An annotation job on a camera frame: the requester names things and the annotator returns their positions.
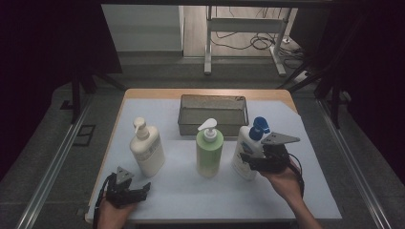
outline gray plastic box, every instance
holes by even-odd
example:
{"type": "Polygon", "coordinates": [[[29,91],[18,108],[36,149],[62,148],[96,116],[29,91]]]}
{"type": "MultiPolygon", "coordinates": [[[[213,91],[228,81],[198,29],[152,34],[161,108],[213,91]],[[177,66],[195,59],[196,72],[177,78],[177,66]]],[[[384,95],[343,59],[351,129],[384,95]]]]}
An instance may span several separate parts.
{"type": "Polygon", "coordinates": [[[244,96],[183,94],[179,112],[180,135],[196,135],[208,119],[215,118],[224,136],[238,136],[249,124],[244,96]]]}

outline hand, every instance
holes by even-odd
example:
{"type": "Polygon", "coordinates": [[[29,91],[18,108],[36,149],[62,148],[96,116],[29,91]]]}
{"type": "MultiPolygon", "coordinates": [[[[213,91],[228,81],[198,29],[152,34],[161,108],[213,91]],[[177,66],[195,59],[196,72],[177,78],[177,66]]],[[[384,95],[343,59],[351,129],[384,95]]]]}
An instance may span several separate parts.
{"type": "Polygon", "coordinates": [[[110,201],[103,198],[99,208],[98,229],[121,229],[136,207],[137,204],[133,203],[118,209],[110,201]]]}
{"type": "MultiPolygon", "coordinates": [[[[295,166],[295,168],[297,168],[292,160],[290,162],[293,166],[295,166]]],[[[302,200],[297,176],[294,174],[294,172],[292,172],[291,169],[289,169],[289,167],[287,167],[286,170],[280,174],[272,174],[269,172],[259,173],[270,181],[271,186],[273,186],[276,193],[280,195],[287,203],[302,200]]]]}

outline white pump head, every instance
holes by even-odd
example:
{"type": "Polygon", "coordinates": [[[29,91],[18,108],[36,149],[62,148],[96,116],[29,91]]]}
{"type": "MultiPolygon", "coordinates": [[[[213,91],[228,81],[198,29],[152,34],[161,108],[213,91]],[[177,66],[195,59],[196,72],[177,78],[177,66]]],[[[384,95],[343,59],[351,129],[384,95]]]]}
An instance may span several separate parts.
{"type": "Polygon", "coordinates": [[[214,118],[208,118],[200,127],[199,131],[205,130],[203,132],[203,137],[207,142],[213,142],[217,139],[217,131],[215,127],[217,126],[217,120],[214,118]]]}
{"type": "Polygon", "coordinates": [[[137,117],[134,120],[135,135],[139,139],[145,139],[149,136],[149,130],[146,127],[146,121],[143,117],[137,117]]]}

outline pump bottle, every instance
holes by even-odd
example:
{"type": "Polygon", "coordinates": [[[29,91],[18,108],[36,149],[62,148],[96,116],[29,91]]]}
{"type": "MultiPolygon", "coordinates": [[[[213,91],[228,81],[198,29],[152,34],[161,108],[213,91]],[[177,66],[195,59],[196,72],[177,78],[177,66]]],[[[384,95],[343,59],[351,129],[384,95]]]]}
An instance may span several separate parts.
{"type": "Polygon", "coordinates": [[[242,161],[241,153],[249,154],[253,157],[264,156],[261,140],[264,134],[268,133],[270,133],[270,129],[268,128],[267,121],[261,116],[254,119],[252,127],[241,127],[235,153],[232,158],[232,166],[243,178],[252,180],[256,177],[257,172],[250,170],[249,164],[242,161]]]}
{"type": "Polygon", "coordinates": [[[208,118],[198,128],[196,136],[197,145],[197,171],[203,177],[214,177],[220,169],[221,153],[224,136],[216,130],[217,120],[208,118]]]}
{"type": "Polygon", "coordinates": [[[131,140],[130,149],[143,174],[152,177],[165,161],[158,128],[146,126],[142,117],[134,120],[134,127],[136,135],[131,140]]]}

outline bottle cap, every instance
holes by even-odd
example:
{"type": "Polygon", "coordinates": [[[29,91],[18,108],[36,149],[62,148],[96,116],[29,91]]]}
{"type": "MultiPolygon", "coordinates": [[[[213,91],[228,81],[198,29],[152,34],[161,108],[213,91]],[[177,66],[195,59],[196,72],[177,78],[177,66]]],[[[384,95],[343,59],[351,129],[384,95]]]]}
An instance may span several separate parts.
{"type": "Polygon", "coordinates": [[[262,139],[263,134],[270,133],[270,128],[268,127],[267,121],[265,118],[258,116],[253,121],[253,127],[250,128],[249,137],[252,140],[262,139]]]}
{"type": "Polygon", "coordinates": [[[199,131],[204,130],[203,138],[207,142],[213,142],[217,139],[217,131],[215,127],[217,126],[217,120],[214,118],[208,118],[200,127],[199,131]]]}
{"type": "Polygon", "coordinates": [[[146,127],[146,121],[143,117],[137,117],[134,120],[135,135],[139,139],[145,139],[149,136],[149,130],[146,127]]]}

